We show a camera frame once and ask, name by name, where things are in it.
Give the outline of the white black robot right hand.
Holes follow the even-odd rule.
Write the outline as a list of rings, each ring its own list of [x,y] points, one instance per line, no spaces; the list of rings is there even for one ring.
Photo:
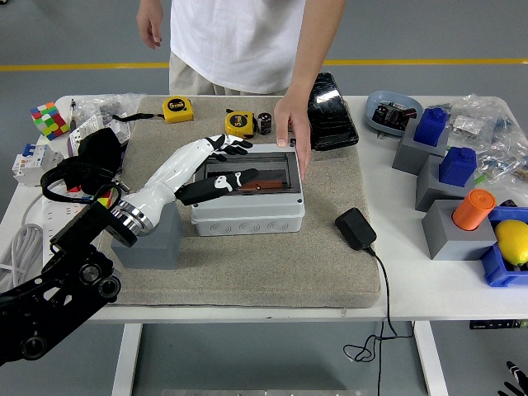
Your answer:
[[[511,361],[507,361],[507,368],[511,372],[516,383],[512,384],[510,382],[505,381],[504,386],[513,395],[527,396],[528,383],[527,383],[527,375],[525,374],[525,372]]]

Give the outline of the person's right hand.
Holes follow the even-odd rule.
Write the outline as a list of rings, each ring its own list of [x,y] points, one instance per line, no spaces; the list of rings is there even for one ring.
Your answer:
[[[163,8],[158,3],[142,2],[136,16],[140,39],[152,50],[162,43]]]

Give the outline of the person's left hand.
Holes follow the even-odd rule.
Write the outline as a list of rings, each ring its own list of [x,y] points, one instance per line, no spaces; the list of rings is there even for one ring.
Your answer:
[[[285,147],[291,130],[296,139],[296,153],[300,178],[304,180],[311,159],[310,124],[308,118],[309,94],[289,90],[274,109],[276,144]]]

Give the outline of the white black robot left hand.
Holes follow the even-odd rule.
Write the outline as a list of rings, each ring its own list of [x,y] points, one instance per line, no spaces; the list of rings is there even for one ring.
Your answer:
[[[238,190],[258,176],[249,168],[191,182],[191,177],[207,158],[220,161],[226,155],[248,153],[252,144],[239,137],[220,134],[198,139],[180,147],[147,180],[144,187],[123,198],[111,213],[136,235],[151,233],[158,225],[163,207],[179,200],[194,205]]]

